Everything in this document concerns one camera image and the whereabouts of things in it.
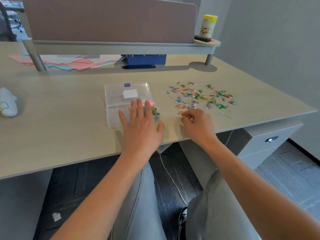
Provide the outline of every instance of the hand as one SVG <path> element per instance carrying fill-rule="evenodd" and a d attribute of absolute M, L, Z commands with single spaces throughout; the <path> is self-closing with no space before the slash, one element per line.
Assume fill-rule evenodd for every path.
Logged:
<path fill-rule="evenodd" d="M 211 116 L 201 109 L 190 109 L 181 113 L 181 121 L 189 138 L 202 148 L 208 141 L 218 140 Z"/>
<path fill-rule="evenodd" d="M 137 156 L 142 167 L 162 143 L 165 128 L 163 123 L 159 123 L 156 129 L 148 100 L 145 101 L 145 112 L 146 116 L 143 113 L 141 99 L 137 99 L 137 104 L 135 100 L 131 101 L 130 122 L 127 121 L 122 110 L 119 110 L 125 141 L 123 153 L 132 157 Z"/>

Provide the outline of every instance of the baseboard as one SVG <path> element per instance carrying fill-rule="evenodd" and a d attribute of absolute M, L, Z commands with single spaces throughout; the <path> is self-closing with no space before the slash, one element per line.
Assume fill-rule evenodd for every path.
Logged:
<path fill-rule="evenodd" d="M 320 161 L 311 153 L 309 153 L 306 149 L 302 148 L 300 145 L 298 145 L 297 143 L 295 143 L 293 140 L 291 140 L 290 138 L 287 139 L 287 141 L 293 145 L 296 149 L 298 149 L 299 151 L 301 151 L 304 155 L 306 155 L 308 158 L 310 158 L 314 163 L 316 163 L 318 166 L 320 166 Z"/>

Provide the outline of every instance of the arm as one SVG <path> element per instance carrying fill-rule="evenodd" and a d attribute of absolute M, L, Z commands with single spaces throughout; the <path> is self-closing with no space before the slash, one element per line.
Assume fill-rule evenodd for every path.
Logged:
<path fill-rule="evenodd" d="M 320 239 L 320 224 L 237 158 L 215 135 L 211 117 L 188 110 L 181 121 L 190 139 L 214 161 L 263 240 Z"/>
<path fill-rule="evenodd" d="M 129 123 L 123 112 L 124 151 L 95 189 L 79 205 L 51 240 L 106 240 L 131 185 L 162 142 L 164 125 L 158 129 L 152 117 L 150 103 L 131 101 Z"/>

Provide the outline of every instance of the jeans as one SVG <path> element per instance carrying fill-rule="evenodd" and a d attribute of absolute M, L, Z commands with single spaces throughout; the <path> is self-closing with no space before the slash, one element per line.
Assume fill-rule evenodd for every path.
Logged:
<path fill-rule="evenodd" d="M 204 191 L 189 203 L 186 239 L 260 239 L 218 171 L 212 175 Z M 166 240 L 149 163 L 127 194 L 108 240 Z"/>

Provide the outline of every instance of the drawer handle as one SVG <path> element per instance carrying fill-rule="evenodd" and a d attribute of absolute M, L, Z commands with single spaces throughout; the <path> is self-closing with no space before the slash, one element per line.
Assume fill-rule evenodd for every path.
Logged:
<path fill-rule="evenodd" d="M 266 139 L 265 142 L 267 142 L 267 141 L 268 141 L 268 142 L 273 142 L 273 141 L 275 141 L 278 137 L 279 137 L 279 136 L 270 137 L 270 138 Z"/>

